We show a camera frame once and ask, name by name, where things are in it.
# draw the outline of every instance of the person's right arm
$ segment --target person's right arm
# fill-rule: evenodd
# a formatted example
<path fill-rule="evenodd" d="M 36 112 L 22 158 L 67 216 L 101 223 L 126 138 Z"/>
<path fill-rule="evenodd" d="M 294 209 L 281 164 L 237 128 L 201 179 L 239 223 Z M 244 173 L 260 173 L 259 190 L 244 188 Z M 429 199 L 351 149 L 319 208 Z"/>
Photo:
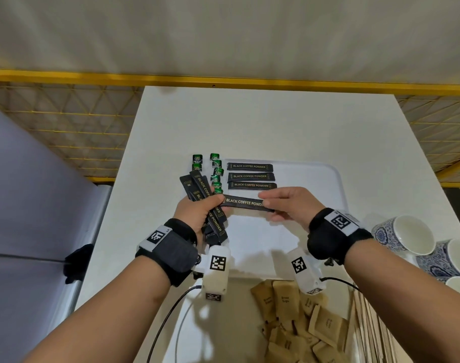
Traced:
<path fill-rule="evenodd" d="M 296 220 L 308 231 L 324 208 L 308 190 L 259 194 L 277 210 L 271 221 Z M 460 362 L 460 294 L 396 256 L 374 239 L 356 242 L 344 267 L 393 336 L 416 362 Z"/>

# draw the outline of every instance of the person's right hand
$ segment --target person's right hand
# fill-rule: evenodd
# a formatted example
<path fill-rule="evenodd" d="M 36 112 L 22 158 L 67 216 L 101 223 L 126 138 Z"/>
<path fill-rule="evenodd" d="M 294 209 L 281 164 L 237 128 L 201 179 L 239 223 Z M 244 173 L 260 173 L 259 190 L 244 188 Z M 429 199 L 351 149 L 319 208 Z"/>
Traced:
<path fill-rule="evenodd" d="M 270 221 L 293 219 L 307 232 L 311 220 L 326 208 L 304 187 L 280 187 L 262 191 L 258 196 L 264 199 L 263 206 L 276 210 L 270 213 Z"/>

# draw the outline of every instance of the white tray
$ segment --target white tray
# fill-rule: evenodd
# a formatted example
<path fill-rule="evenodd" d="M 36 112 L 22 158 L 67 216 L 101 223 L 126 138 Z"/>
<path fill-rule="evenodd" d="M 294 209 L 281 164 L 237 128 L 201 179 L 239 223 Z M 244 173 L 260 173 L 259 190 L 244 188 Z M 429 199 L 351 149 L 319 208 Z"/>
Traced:
<path fill-rule="evenodd" d="M 259 191 L 228 190 L 227 162 L 272 164 L 278 187 L 305 187 L 325 206 L 348 210 L 341 177 L 330 165 L 258 159 L 222 160 L 225 169 L 221 178 L 224 193 L 251 198 L 258 198 Z M 203 168 L 203 173 L 209 176 L 212 171 L 210 162 L 204 161 Z M 294 272 L 292 269 L 289 270 L 285 254 L 296 248 L 298 244 L 306 248 L 307 233 L 292 221 L 270 224 L 265 219 L 265 214 L 264 211 L 233 208 L 233 214 L 227 221 L 228 241 L 226 241 L 232 252 L 231 277 L 293 279 Z"/>

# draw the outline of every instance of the wire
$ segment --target wire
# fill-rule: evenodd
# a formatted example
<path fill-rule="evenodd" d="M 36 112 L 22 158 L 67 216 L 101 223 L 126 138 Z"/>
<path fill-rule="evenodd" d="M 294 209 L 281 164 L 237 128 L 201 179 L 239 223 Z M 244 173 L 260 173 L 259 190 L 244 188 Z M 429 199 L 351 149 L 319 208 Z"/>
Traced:
<path fill-rule="evenodd" d="M 159 330 L 158 330 L 158 333 L 156 334 L 156 337 L 154 338 L 153 346 L 151 347 L 151 350 L 149 351 L 148 360 L 146 361 L 146 363 L 149 363 L 149 360 L 151 359 L 151 355 L 153 354 L 154 346 L 156 345 L 156 341 L 158 340 L 159 334 L 161 334 L 161 330 L 162 330 L 163 327 L 165 326 L 166 321 L 168 320 L 169 316 L 170 316 L 171 313 L 174 311 L 174 309 L 176 308 L 176 306 L 178 305 L 178 303 L 185 297 L 186 294 L 188 294 L 189 292 L 191 292 L 193 289 L 201 289 L 201 288 L 202 288 L 201 285 L 197 285 L 197 286 L 194 286 L 194 287 L 191 287 L 190 289 L 188 289 L 188 290 L 187 290 L 185 293 L 183 293 L 183 295 L 176 301 L 176 303 L 172 306 L 171 310 L 169 310 L 168 314 L 166 315 L 166 318 L 164 319 L 163 323 L 161 324 L 161 327 L 160 327 Z"/>
<path fill-rule="evenodd" d="M 323 281 L 326 281 L 326 280 L 337 280 L 337 281 L 342 282 L 342 283 L 344 283 L 344 284 L 348 284 L 351 288 L 354 288 L 354 289 L 356 289 L 358 292 L 361 293 L 361 291 L 359 290 L 359 288 L 358 288 L 356 285 L 351 284 L 351 283 L 348 283 L 346 280 L 342 280 L 342 279 L 338 279 L 338 278 L 333 278 L 333 277 L 331 277 L 331 276 L 326 277 L 326 278 L 319 278 L 319 280 L 321 280 L 322 282 L 323 282 Z"/>

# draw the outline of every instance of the forearm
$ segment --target forearm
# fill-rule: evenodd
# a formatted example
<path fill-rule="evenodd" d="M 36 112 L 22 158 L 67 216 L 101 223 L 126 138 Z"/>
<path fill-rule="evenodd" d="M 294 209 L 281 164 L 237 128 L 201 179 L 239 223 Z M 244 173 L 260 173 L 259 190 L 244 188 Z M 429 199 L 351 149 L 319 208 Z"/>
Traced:
<path fill-rule="evenodd" d="M 32 362 L 130 362 L 169 291 L 153 260 L 134 259 L 27 356 Z"/>
<path fill-rule="evenodd" d="M 344 266 L 414 361 L 460 361 L 459 293 L 373 239 L 355 243 Z"/>

